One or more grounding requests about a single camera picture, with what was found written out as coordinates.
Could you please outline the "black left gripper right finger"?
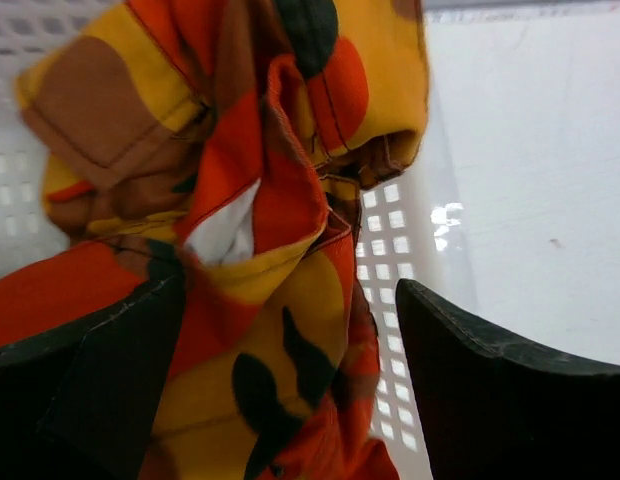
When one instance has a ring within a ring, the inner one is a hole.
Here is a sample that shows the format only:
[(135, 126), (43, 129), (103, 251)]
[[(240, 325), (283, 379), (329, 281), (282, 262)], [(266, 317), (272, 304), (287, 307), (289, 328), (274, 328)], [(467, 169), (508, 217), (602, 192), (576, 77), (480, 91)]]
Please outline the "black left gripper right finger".
[(535, 342), (402, 279), (396, 307), (436, 479), (620, 479), (620, 366)]

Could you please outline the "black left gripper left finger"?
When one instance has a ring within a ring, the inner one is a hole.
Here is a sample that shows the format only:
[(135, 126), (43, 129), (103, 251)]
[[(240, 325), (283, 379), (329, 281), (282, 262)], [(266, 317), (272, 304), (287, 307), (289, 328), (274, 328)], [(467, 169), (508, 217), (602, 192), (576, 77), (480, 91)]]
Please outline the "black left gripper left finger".
[(0, 347), (0, 479), (138, 477), (179, 337), (184, 280)]

